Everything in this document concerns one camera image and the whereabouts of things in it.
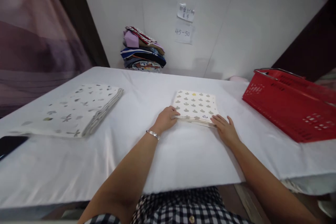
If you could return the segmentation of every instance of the pink curtain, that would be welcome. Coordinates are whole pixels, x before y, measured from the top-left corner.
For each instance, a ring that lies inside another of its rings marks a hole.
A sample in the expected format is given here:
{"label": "pink curtain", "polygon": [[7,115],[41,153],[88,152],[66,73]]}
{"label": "pink curtain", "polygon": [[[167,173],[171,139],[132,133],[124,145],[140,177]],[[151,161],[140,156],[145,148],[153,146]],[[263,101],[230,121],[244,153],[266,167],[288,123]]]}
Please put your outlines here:
{"label": "pink curtain", "polygon": [[91,67],[59,0],[0,0],[0,117]]}

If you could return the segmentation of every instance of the silver bracelet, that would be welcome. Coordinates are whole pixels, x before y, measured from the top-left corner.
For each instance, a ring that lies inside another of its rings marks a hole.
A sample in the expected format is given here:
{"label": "silver bracelet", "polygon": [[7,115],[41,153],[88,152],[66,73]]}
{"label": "silver bracelet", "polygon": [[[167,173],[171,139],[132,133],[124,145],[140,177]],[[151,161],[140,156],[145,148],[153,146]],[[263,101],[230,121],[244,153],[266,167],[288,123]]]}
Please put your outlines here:
{"label": "silver bracelet", "polygon": [[160,136],[158,134],[156,134],[154,131],[147,130],[146,132],[151,134],[152,136],[154,136],[159,141]]}

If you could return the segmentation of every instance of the checkered shirt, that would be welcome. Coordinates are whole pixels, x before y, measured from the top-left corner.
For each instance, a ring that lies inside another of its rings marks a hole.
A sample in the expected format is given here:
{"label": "checkered shirt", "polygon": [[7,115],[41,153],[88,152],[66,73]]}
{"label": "checkered shirt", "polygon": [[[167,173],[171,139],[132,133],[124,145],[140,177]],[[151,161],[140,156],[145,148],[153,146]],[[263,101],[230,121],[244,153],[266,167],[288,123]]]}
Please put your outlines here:
{"label": "checkered shirt", "polygon": [[[101,214],[85,224],[119,224],[111,214]],[[225,209],[217,187],[204,187],[180,191],[142,195],[132,224],[135,223],[227,223],[250,224],[239,215]]]}

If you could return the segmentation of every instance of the hand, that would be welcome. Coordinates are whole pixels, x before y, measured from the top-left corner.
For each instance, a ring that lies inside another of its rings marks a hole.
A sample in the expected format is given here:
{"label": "hand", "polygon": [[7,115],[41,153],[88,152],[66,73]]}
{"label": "hand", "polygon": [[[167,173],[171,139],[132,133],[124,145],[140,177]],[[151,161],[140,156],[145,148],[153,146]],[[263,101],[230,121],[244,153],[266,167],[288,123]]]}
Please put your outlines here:
{"label": "hand", "polygon": [[173,106],[166,107],[157,117],[154,125],[150,128],[156,134],[161,135],[163,131],[171,128],[177,121],[174,116],[179,116],[180,113],[176,111]]}
{"label": "hand", "polygon": [[213,115],[212,118],[210,119],[217,126],[217,130],[221,140],[229,148],[231,148],[235,144],[241,143],[237,131],[235,129],[235,126],[233,124],[233,121],[229,116],[227,117],[229,122],[227,122],[220,115]]}

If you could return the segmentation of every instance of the paper sign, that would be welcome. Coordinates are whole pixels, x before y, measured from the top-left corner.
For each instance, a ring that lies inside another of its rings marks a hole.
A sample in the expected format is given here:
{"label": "paper sign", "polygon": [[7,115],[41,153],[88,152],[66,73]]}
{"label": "paper sign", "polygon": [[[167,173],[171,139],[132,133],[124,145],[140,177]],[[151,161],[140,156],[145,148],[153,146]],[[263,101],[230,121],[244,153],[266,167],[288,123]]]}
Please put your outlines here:
{"label": "paper sign", "polygon": [[178,20],[175,26],[175,41],[185,44],[193,44],[195,26]]}
{"label": "paper sign", "polygon": [[177,9],[177,16],[189,22],[193,22],[195,10],[188,8],[186,4],[180,3]]}

